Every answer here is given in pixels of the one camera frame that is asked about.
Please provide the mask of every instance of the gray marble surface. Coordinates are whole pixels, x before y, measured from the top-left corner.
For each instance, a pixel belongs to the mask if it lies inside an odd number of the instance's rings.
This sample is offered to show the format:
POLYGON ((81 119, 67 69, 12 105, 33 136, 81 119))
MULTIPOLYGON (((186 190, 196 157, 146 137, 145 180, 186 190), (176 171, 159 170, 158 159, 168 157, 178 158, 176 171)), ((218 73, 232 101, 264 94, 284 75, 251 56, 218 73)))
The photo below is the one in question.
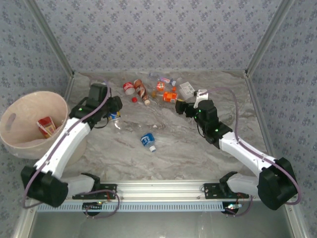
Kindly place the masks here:
MULTIPOLYGON (((92 82, 107 80, 112 95, 121 97, 120 111, 123 130, 114 130, 109 123, 103 129, 93 129, 88 135, 87 149, 78 162, 66 167, 65 176, 75 176, 89 172, 102 180, 143 180, 143 179, 219 179, 227 172, 238 171, 251 175, 251 171, 233 156, 208 144, 199 136, 196 123, 185 115, 178 115, 174 104, 150 98, 145 106, 138 97, 137 103, 123 92, 126 81, 140 78, 148 91, 156 82, 147 79, 147 72, 79 73, 74 76, 74 86, 69 104, 75 106, 88 95, 92 82), (140 137, 150 131, 156 140, 157 151, 151 153, 144 148, 140 137)), ((241 76, 221 71, 169 72, 173 78, 182 77, 194 89, 230 87, 237 96, 240 118, 239 135, 265 151, 258 120, 250 95, 241 76)), ((234 127, 235 107, 232 96, 227 92, 210 95, 218 109, 222 122, 234 127)))

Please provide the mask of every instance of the purple cable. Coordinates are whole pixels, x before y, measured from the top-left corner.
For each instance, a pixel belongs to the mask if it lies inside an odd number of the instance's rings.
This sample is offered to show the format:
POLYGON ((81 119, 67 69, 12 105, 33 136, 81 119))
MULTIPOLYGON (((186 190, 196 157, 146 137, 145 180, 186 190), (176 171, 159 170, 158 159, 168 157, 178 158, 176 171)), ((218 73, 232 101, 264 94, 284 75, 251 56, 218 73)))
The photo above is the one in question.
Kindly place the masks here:
POLYGON ((120 198, 119 198, 118 194, 115 193, 115 192, 112 191, 112 190, 103 189, 103 190, 98 190, 98 191, 93 191, 93 192, 84 192, 84 193, 81 193, 81 194, 88 195, 88 194, 95 194, 95 193, 100 193, 100 192, 110 192, 110 193, 112 193, 112 194, 115 195, 116 198, 118 199, 118 204, 117 204, 117 206, 115 207, 115 210, 114 210, 113 212, 110 212, 109 214, 104 215, 104 216, 97 216, 97 217, 92 217, 92 216, 89 216, 89 215, 88 215, 88 210, 89 210, 91 207, 94 206, 94 205, 89 205, 88 207, 86 207, 86 212, 85 212, 87 218, 89 218, 89 217, 92 218, 92 219, 107 218, 107 217, 111 217, 112 215, 114 215, 114 214, 119 210, 119 208, 120 208, 120 198))
POLYGON ((227 212, 232 213, 231 216, 233 216, 233 217, 241 217, 241 216, 247 214, 247 213, 250 211, 252 205, 253 205, 253 197, 252 197, 252 195, 250 195, 250 204, 249 204, 248 208, 247 208, 243 213, 235 214, 233 211, 231 211, 231 210, 229 210, 229 209, 225 209, 225 210, 226 210, 227 212))
MULTIPOLYGON (((108 83, 105 81, 105 84, 107 86, 107 88, 109 89, 109 85, 108 83)), ((36 176, 41 172, 41 170, 45 167, 45 165, 47 164, 48 161, 50 161, 50 159, 52 158, 53 154, 55 153, 55 151, 58 149, 58 147, 61 145, 61 143, 63 142, 63 140, 68 136, 69 132, 79 123, 81 123, 83 120, 87 119, 88 117, 92 116, 93 114, 95 114, 97 111, 99 111, 100 108, 102 108, 104 106, 104 104, 106 103, 106 101, 108 100, 108 98, 110 97, 110 90, 107 90, 107 94, 105 99, 103 100, 103 102, 96 108, 94 109, 91 113, 89 113, 88 115, 84 116, 83 118, 79 119, 76 123, 74 123, 66 132, 65 134, 61 137, 61 139, 57 142, 56 146, 54 146, 54 148, 52 149, 51 153, 48 155, 47 159, 44 161, 44 163, 38 168, 38 170, 36 170, 36 172, 33 174, 33 176, 31 177, 30 181, 28 182, 28 184, 25 187, 24 190, 24 194, 22 197, 22 207, 25 209, 28 208, 32 208, 35 207, 37 205, 40 205, 40 203, 36 203, 33 204, 31 206, 26 206, 25 205, 25 201, 27 198, 27 194, 29 192, 29 189, 31 187, 31 184, 33 183, 34 179, 36 178, 36 176)))
POLYGON ((207 93, 211 93, 214 91, 219 91, 219 90, 227 90, 231 93, 231 95, 233 96, 233 100, 234 100, 234 104, 236 107, 236 123, 234 126, 234 135, 236 137, 236 140, 238 141, 238 143, 247 151, 249 151, 251 154, 257 156, 259 159, 264 160, 265 162, 268 162, 269 164, 273 165, 274 167, 276 167, 277 169, 279 169, 282 173, 284 173, 293 183, 293 185, 295 186, 297 193, 298 193, 298 197, 297 200, 295 202, 286 202, 285 204, 287 205, 296 205, 298 203, 301 202, 302 200, 302 193, 301 193, 301 189, 298 186, 297 182, 294 180, 294 178, 286 171, 284 170, 281 166, 277 165, 276 163, 272 162, 271 160, 268 160, 267 158, 264 158, 262 155, 259 155, 257 152, 253 151, 252 149, 250 149, 249 147, 247 147, 245 144, 243 144, 241 141, 239 141, 239 136, 238 136, 238 122, 239 122, 239 108, 238 108, 238 100, 236 98, 236 95, 234 94, 234 92, 227 87, 218 87, 218 88, 213 88, 211 90, 208 90, 205 93, 201 93, 200 96, 207 94, 207 93))

